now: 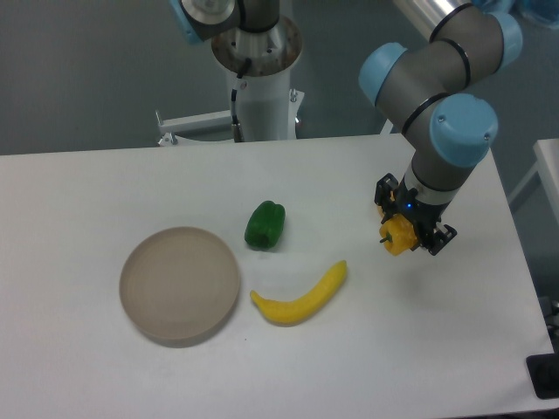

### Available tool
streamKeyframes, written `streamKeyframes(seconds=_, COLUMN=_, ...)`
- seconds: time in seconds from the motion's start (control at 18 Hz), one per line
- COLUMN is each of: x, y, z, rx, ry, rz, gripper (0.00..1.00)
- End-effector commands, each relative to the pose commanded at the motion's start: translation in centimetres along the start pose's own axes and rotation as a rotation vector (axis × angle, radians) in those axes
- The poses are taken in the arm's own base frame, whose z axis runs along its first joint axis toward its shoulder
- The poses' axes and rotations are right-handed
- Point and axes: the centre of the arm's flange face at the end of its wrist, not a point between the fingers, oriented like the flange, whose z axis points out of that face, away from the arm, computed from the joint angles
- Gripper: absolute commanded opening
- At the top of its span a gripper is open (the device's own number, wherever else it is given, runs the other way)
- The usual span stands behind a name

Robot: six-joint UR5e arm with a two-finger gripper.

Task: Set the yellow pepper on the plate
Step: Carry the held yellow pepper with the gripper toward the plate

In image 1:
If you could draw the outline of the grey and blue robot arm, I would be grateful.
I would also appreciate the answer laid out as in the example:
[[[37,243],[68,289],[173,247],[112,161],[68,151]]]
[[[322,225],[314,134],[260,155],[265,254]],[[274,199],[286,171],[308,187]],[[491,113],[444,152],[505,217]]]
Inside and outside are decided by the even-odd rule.
[[[439,253],[456,237],[442,215],[498,133],[493,108],[467,88],[516,60],[521,28],[503,12],[469,1],[400,1],[398,9],[426,38],[411,52],[398,43],[364,61],[358,84],[413,146],[402,178],[383,176],[374,202],[385,249],[399,255]],[[302,52],[296,24],[276,1],[173,1],[170,8],[189,43],[209,42],[229,89],[228,121],[235,142],[294,136],[288,81]]]

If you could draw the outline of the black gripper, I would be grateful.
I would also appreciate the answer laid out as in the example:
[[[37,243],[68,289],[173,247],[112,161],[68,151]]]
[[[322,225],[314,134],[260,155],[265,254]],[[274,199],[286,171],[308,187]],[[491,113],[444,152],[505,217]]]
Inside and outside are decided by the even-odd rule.
[[[374,202],[383,217],[402,214],[414,227],[420,246],[437,256],[457,236],[452,226],[438,223],[445,198],[445,192],[427,187],[414,172],[406,172],[399,184],[388,173],[376,183]]]

